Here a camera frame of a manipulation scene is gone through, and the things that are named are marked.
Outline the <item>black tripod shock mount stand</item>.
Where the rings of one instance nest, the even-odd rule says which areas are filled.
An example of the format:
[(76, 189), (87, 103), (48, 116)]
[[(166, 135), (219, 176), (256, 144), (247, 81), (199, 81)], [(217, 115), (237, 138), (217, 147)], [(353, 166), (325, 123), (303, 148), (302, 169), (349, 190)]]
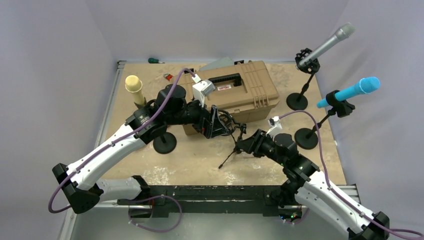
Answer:
[[(226, 159), (219, 165), (218, 169), (221, 169), (224, 164), (227, 162), (227, 160), (233, 155), (233, 154), (241, 154), (244, 152), (241, 148), (237, 146), (237, 143), (240, 142), (243, 139), (243, 134), (247, 133), (247, 124), (246, 123), (240, 123), (236, 121), (236, 119), (226, 110), (219, 109), (219, 119), (222, 120), (225, 118), (224, 126), (227, 129), (227, 133), (223, 136), (231, 136), (233, 142), (234, 142), (234, 148), (232, 152), (226, 157)], [(234, 137), (233, 133), (236, 131), (236, 129), (239, 129), (240, 133), (237, 138)]]

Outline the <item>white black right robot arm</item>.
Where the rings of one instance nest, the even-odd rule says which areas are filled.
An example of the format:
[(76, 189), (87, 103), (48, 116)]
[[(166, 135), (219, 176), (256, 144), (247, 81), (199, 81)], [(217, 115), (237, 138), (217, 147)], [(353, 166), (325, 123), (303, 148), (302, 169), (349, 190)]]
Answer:
[(327, 181), (324, 171), (299, 153), (290, 134), (271, 137), (258, 129), (248, 138), (239, 136), (235, 146), (239, 152), (267, 157), (282, 166), (287, 181), (281, 185), (281, 204), (296, 202), (307, 207), (349, 240), (389, 238), (389, 217), (381, 211), (374, 213)]

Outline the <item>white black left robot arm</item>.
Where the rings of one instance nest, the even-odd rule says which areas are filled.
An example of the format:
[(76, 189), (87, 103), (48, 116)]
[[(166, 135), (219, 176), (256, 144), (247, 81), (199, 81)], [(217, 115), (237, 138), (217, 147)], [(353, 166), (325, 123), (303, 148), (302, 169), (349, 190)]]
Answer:
[(230, 127), (216, 106), (207, 109), (201, 101), (186, 101), (186, 90), (178, 84), (161, 89), (156, 99), (138, 108), (118, 130), (88, 155), (72, 164), (59, 163), (52, 172), (76, 214), (85, 213), (100, 202), (125, 199), (138, 205), (149, 199), (149, 185), (138, 175), (127, 179), (103, 179), (103, 175), (129, 154), (151, 142), (171, 152), (176, 139), (169, 126), (190, 125), (207, 139), (228, 136)]

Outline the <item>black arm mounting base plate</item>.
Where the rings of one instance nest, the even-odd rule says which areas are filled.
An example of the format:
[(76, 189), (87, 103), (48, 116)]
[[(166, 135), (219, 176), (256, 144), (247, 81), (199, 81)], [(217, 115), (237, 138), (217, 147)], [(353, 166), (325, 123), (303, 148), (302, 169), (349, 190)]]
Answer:
[(118, 199), (119, 206), (146, 206), (154, 218), (170, 213), (260, 214), (299, 220), (307, 212), (279, 185), (150, 185), (135, 200)]

